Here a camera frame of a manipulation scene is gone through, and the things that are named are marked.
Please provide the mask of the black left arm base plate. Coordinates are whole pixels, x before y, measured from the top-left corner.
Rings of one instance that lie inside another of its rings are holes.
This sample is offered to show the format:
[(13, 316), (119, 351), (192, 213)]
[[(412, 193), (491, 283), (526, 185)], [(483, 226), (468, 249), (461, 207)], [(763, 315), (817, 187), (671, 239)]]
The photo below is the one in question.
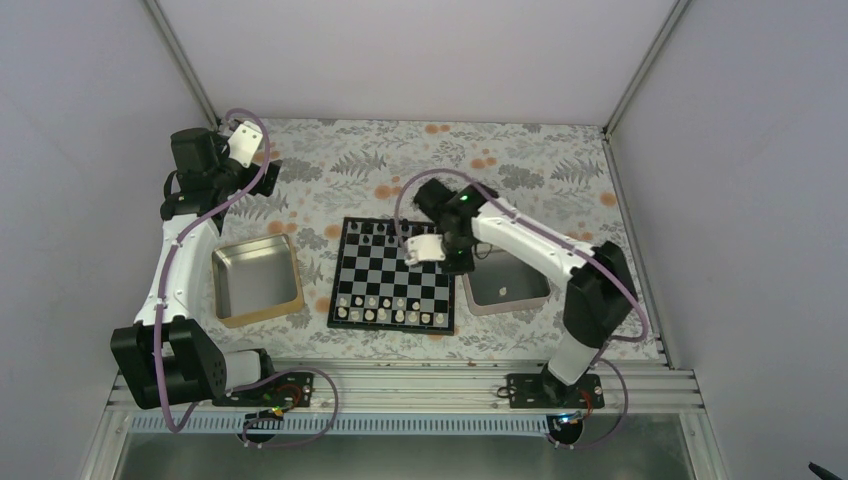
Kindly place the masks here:
[(314, 374), (294, 372), (251, 390), (231, 393), (212, 401), (217, 407), (257, 407), (266, 409), (291, 409), (309, 407)]

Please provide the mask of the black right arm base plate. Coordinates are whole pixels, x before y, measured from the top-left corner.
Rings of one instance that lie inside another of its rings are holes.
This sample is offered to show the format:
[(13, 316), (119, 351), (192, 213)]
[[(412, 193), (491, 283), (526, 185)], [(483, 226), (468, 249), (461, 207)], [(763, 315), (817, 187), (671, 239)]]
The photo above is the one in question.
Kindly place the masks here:
[(605, 399), (600, 377), (582, 375), (574, 385), (566, 385), (547, 374), (512, 373), (499, 388), (512, 409), (603, 408)]

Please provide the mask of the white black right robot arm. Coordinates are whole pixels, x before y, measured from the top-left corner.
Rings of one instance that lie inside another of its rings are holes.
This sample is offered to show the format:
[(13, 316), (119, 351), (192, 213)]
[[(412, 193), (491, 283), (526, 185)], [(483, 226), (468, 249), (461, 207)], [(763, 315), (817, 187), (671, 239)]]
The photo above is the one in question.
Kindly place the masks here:
[(408, 264), (437, 262), (448, 274), (469, 274), (475, 269), (475, 247), (485, 243), (563, 288), (566, 332), (543, 368), (541, 391), (552, 406), (570, 404), (580, 393), (581, 377), (639, 306), (623, 250), (613, 242), (579, 243), (478, 183), (454, 191), (432, 178), (418, 189), (413, 203), (437, 231), (405, 240)]

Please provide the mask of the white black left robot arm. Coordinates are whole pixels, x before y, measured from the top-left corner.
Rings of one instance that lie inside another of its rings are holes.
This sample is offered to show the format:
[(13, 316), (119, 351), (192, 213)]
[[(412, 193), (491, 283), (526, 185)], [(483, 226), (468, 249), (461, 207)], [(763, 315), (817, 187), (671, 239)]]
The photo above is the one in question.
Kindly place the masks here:
[(196, 320), (202, 281), (240, 193), (272, 194), (278, 163), (256, 164), (265, 136), (245, 121), (229, 133), (191, 128), (171, 136), (176, 168), (163, 186), (163, 241), (143, 306), (129, 327), (113, 331), (110, 349), (136, 405), (153, 409), (223, 396), (238, 386), (255, 405), (270, 402), (278, 377), (264, 368), (265, 354), (223, 353)]

